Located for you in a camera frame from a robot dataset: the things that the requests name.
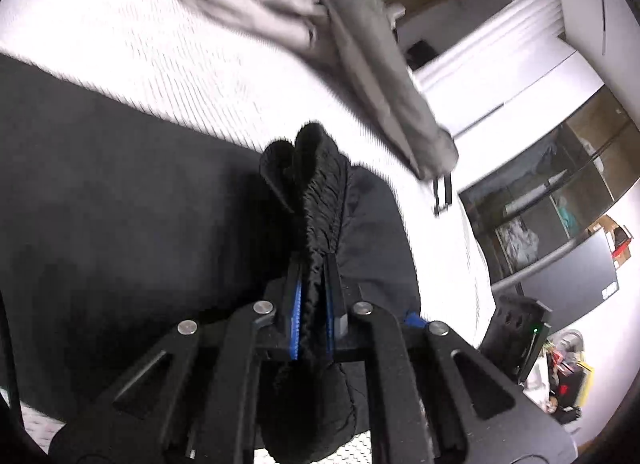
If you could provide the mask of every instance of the white bed sheet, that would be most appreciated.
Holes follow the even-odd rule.
[[[434,217],[431,184],[416,180],[287,50],[216,24],[178,0],[2,0],[0,52],[257,151],[319,121],[354,164],[392,188],[423,317],[449,323],[475,346],[481,342],[495,305],[460,200]]]

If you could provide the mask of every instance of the metal screw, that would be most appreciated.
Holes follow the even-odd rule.
[[[258,314],[268,314],[273,310],[273,303],[266,300],[260,300],[254,303],[254,312]]]
[[[183,336],[193,334],[198,330],[198,324],[192,319],[186,319],[178,324],[178,332]]]
[[[446,336],[449,333],[449,325],[443,321],[432,321],[429,323],[429,332],[436,336]]]
[[[366,316],[367,314],[371,314],[373,311],[373,305],[368,301],[357,301],[353,304],[353,311],[358,316]]]

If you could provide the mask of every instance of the bed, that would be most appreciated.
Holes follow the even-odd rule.
[[[178,0],[2,0],[0,52],[258,152],[319,121],[353,164],[391,187],[414,256],[422,316],[481,342],[495,305],[460,200],[435,217],[431,184],[389,150],[339,84],[292,53]],[[28,428],[46,447],[60,424],[28,412],[37,419]]]

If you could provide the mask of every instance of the black cable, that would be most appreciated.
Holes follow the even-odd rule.
[[[4,362],[4,372],[6,375],[6,390],[9,396],[9,407],[13,418],[24,427],[22,410],[20,408],[20,394],[18,392],[18,378],[15,371],[14,348],[11,343],[11,333],[9,332],[9,320],[4,308],[4,300],[0,291],[0,346],[2,349],[2,360]]]

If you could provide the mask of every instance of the black fabric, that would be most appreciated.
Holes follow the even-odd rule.
[[[25,402],[72,419],[173,325],[260,298],[302,249],[303,361],[266,368],[271,384],[284,383],[267,394],[278,399],[267,417],[295,430],[292,403],[312,406],[315,428],[298,431],[310,434],[296,449],[302,461],[368,428],[364,368],[322,356],[318,269],[335,252],[366,300],[399,319],[420,310],[382,179],[350,166],[317,124],[295,146],[272,144],[260,165],[255,152],[6,56],[0,100],[0,288]],[[287,462],[284,432],[264,428]]]

